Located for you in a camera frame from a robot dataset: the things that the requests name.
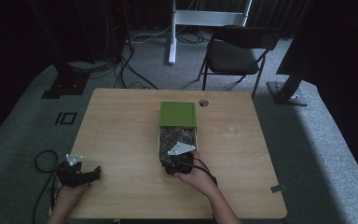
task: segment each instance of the wire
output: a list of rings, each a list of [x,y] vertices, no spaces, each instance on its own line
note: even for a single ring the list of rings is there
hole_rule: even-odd
[[[104,71],[110,71],[112,68],[116,68],[117,63],[115,61],[111,61],[109,63],[103,63],[101,65],[89,67],[89,68],[82,68],[77,67],[74,65],[69,64],[69,66],[75,71],[75,72],[83,72],[83,73],[94,73],[94,72],[104,72]]]
[[[118,83],[118,74],[117,74],[117,69],[115,70],[115,84],[113,85],[113,87],[115,88],[117,86],[117,83]]]
[[[142,83],[140,83],[140,82],[134,82],[134,83],[130,84],[129,89],[139,89],[139,88],[133,88],[133,86],[135,86],[135,85],[140,85],[140,86],[142,87],[141,89],[148,89],[148,90],[150,90],[150,88],[144,86],[144,84],[142,84]]]
[[[130,47],[130,53],[131,53],[131,54],[130,54],[130,56],[129,56],[129,58],[128,58],[127,61],[124,59],[123,56],[121,56],[121,60],[124,61],[124,64],[121,65],[120,73],[119,73],[118,76],[117,76],[117,82],[118,82],[118,85],[120,85],[120,87],[123,88],[123,89],[127,89],[127,86],[126,86],[126,83],[124,82],[124,77],[123,77],[123,75],[124,75],[124,69],[127,67],[127,64],[128,64],[128,62],[130,61],[130,59],[132,58],[134,52],[135,52],[134,48],[133,48],[133,47]]]
[[[98,76],[98,77],[90,77],[89,79],[90,79],[90,80],[93,80],[93,79],[99,79],[99,78],[102,78],[102,77],[106,77],[106,76],[109,76],[111,73],[113,73],[113,72],[115,72],[115,71],[116,71],[116,67],[113,68],[112,70],[106,72],[106,73],[103,74],[103,75],[100,75],[100,76]]]
[[[38,164],[39,157],[45,153],[52,153],[54,155],[54,166],[50,170],[43,170],[42,168],[39,167],[39,164]],[[51,178],[53,178],[52,186],[54,186],[55,174],[57,171],[57,164],[58,164],[58,155],[53,150],[42,151],[39,154],[37,154],[36,157],[34,158],[34,167],[36,168],[36,170],[38,170],[39,172],[42,172],[44,174],[50,174],[48,181],[46,182],[45,186],[43,187],[42,191],[40,192],[39,196],[37,197],[36,203],[34,204],[33,219],[32,219],[34,224],[36,223],[37,206],[39,205],[39,202],[43,196],[43,193],[46,191],[46,188],[48,187],[48,183],[50,183]],[[51,202],[51,195],[54,194],[53,191],[54,191],[54,188],[51,189],[51,192],[50,192],[50,202]]]
[[[200,160],[200,159],[198,159],[198,158],[193,158],[193,160],[200,161],[200,162],[202,163],[202,165],[204,165],[205,168],[206,168],[206,169],[208,170],[208,172],[209,172],[208,166],[206,166],[206,164],[205,164],[202,160]]]
[[[144,80],[145,82],[147,82],[148,84],[150,84],[151,86],[153,86],[153,88],[155,88],[156,90],[158,90],[158,87],[153,84],[151,81],[149,81],[147,78],[143,77],[141,74],[137,73],[129,64],[129,61],[126,61],[123,58],[123,61],[126,63],[127,67],[133,72],[133,74],[135,74],[137,77],[141,78],[142,80]]]
[[[216,179],[216,177],[214,177],[211,174],[211,172],[209,172],[209,170],[207,170],[208,168],[205,169],[205,168],[202,168],[202,167],[200,167],[198,165],[188,164],[188,163],[185,163],[185,162],[179,162],[179,164],[190,166],[190,167],[193,167],[193,168],[196,168],[196,169],[199,169],[199,170],[205,172],[205,174],[207,174],[212,179],[212,181],[215,183],[215,185],[217,186],[217,179]]]
[[[185,39],[185,38],[180,37],[181,35],[193,35],[197,38],[197,40]],[[178,41],[186,43],[186,44],[200,44],[200,43],[204,43],[204,42],[209,42],[209,39],[205,38],[205,36],[199,32],[180,34],[179,36],[176,37],[176,39]]]
[[[187,7],[186,10],[190,10],[190,8],[193,6],[193,4],[194,4],[195,1],[196,1],[196,0],[191,1],[190,5]],[[194,8],[194,11],[196,11],[196,10],[198,9],[199,3],[200,3],[200,0],[197,0],[197,4],[196,4],[196,6],[195,6],[195,8]],[[182,31],[185,30],[186,27],[187,27],[187,25],[186,25],[184,28],[182,28],[182,30],[180,30],[179,32],[176,32],[176,33],[177,33],[177,34],[180,34]],[[135,35],[135,36],[131,37],[131,40],[135,39],[135,38],[138,37],[138,36],[142,36],[142,35],[146,35],[146,36],[152,35],[152,36],[149,37],[149,38],[147,38],[147,39],[144,40],[144,41],[132,42],[132,43],[133,43],[133,44],[143,44],[143,43],[145,43],[145,42],[147,42],[147,41],[149,41],[149,40],[151,40],[151,39],[153,39],[153,38],[156,38],[157,36],[164,35],[164,33],[165,33],[167,30],[169,30],[170,28],[171,28],[171,26],[167,27],[165,30],[163,30],[163,31],[161,31],[160,33],[157,33],[157,34],[138,34],[138,35]],[[165,37],[170,37],[170,36],[171,36],[171,33],[167,33]]]

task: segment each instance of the stand base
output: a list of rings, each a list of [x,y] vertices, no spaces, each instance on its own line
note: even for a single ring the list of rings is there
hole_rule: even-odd
[[[302,106],[308,105],[307,102],[304,100],[304,97],[300,89],[297,89],[295,94],[293,94],[293,96],[290,97],[289,99],[284,99],[280,97],[279,92],[281,91],[281,87],[283,85],[284,82],[275,82],[275,81],[267,82],[269,92],[274,98],[274,102],[276,105],[302,105]]]
[[[90,73],[76,73],[77,78],[71,86],[60,84],[60,76],[57,76],[50,90],[45,91],[42,99],[59,99],[61,95],[81,95],[86,88]]]

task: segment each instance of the black cable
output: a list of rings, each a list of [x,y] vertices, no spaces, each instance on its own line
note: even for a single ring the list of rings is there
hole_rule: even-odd
[[[144,84],[142,84],[140,82],[134,82],[134,83],[130,84],[129,89],[132,89],[132,87],[137,85],[137,84],[140,85],[142,87],[142,89],[144,89],[144,90],[150,90],[150,88],[144,86]]]
[[[123,74],[124,74],[124,69],[127,67],[128,62],[130,61],[130,59],[133,56],[134,50],[133,47],[130,47],[130,57],[129,59],[126,61],[124,59],[123,56],[121,56],[121,59],[124,61],[124,64],[121,66],[120,68],[120,73],[118,74],[118,83],[120,84],[121,88],[127,89],[126,83],[124,82],[124,78],[123,78]]]
[[[37,161],[39,159],[39,157],[45,153],[52,153],[54,155],[54,166],[50,169],[50,170],[43,170],[39,167]],[[39,202],[43,196],[43,194],[46,191],[46,188],[48,187],[48,184],[50,183],[51,178],[53,178],[55,180],[55,174],[57,171],[57,164],[58,164],[58,155],[55,151],[53,150],[45,150],[40,152],[39,154],[36,155],[36,157],[34,158],[34,167],[36,168],[36,170],[38,170],[39,172],[42,172],[44,174],[50,174],[50,177],[48,178],[48,181],[46,182],[45,186],[43,187],[42,191],[40,192],[39,196],[37,197],[36,203],[34,204],[34,212],[33,212],[33,220],[32,222],[35,224],[36,223],[36,209],[37,206],[39,205]]]
[[[197,40],[189,40],[189,39],[185,39],[182,38],[181,35],[193,35],[197,38]],[[176,39],[180,42],[183,43],[187,43],[187,44],[200,44],[203,42],[209,42],[209,39],[205,38],[203,34],[199,33],[199,32],[191,32],[191,33],[184,33],[184,34],[179,34]]]
[[[193,168],[196,168],[196,169],[199,169],[199,170],[205,172],[212,179],[212,181],[215,183],[215,185],[217,186],[217,179],[216,179],[216,177],[214,177],[211,174],[211,172],[209,172],[209,170],[207,170],[205,168],[202,168],[202,167],[200,167],[198,165],[193,165],[193,164],[189,164],[189,163],[185,163],[185,162],[179,162],[179,164],[190,166],[190,167],[193,167]]]
[[[155,88],[156,90],[158,90],[158,87],[153,84],[151,81],[149,81],[147,78],[143,77],[141,74],[137,73],[129,64],[129,61],[126,61],[125,59],[123,59],[123,61],[127,64],[127,67],[133,72],[133,74],[135,74],[137,77],[141,78],[143,81],[147,82],[148,84],[150,84],[151,86],[153,86],[153,88]]]
[[[110,71],[116,67],[115,62],[104,63],[101,65],[93,66],[93,67],[77,67],[75,65],[70,65],[72,70],[78,73],[95,73],[95,72],[104,72]]]
[[[108,71],[107,73],[105,73],[103,75],[100,75],[98,77],[90,77],[89,79],[93,80],[93,79],[98,79],[98,78],[101,78],[101,77],[106,77],[106,76],[110,75],[111,73],[113,73],[115,71],[116,71],[116,68],[114,67],[112,70]]]
[[[198,159],[198,158],[193,158],[193,160],[200,161],[200,162],[202,163],[202,165],[204,165],[205,168],[206,168],[206,169],[208,170],[208,172],[209,172],[208,166],[206,166],[206,164],[205,164],[202,160],[200,160],[200,159]]]
[[[114,72],[114,75],[115,75],[115,83],[113,85],[113,87],[115,88],[118,84],[118,74],[117,74],[117,69],[115,69],[115,72]]]

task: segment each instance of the white stand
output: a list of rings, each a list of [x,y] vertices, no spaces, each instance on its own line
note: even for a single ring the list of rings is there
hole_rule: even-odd
[[[216,11],[176,10],[176,0],[172,0],[172,37],[169,64],[175,64],[176,25],[200,26],[245,26],[252,0],[247,0],[243,13]]]

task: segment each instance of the wooden table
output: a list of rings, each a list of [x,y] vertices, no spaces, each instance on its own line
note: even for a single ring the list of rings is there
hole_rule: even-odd
[[[209,105],[200,106],[199,100]],[[158,160],[160,102],[197,104],[201,159],[239,218],[281,218],[280,192],[251,96],[246,92],[98,89],[71,155],[83,172],[101,165],[75,218],[211,218],[206,197],[167,175]]]

